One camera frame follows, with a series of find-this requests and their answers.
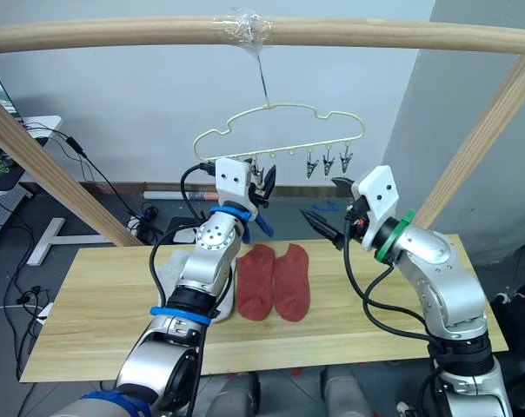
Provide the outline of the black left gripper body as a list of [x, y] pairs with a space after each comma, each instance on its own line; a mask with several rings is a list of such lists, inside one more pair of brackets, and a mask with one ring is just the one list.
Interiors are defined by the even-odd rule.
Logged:
[[269, 206], [269, 195], [253, 182], [249, 186], [249, 200], [256, 208], [263, 207], [266, 209]]

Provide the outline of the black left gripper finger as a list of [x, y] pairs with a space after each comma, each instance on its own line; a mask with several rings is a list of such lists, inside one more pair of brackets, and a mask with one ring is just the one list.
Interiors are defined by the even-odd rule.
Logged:
[[264, 177], [262, 196], [269, 198], [276, 184], [276, 166], [273, 165]]

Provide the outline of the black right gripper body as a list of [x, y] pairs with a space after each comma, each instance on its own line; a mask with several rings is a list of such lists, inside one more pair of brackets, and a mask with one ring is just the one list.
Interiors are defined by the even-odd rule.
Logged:
[[360, 195], [352, 201], [348, 207], [345, 216], [349, 224], [349, 231], [345, 232], [349, 238], [363, 238], [369, 227], [369, 204], [364, 195]]

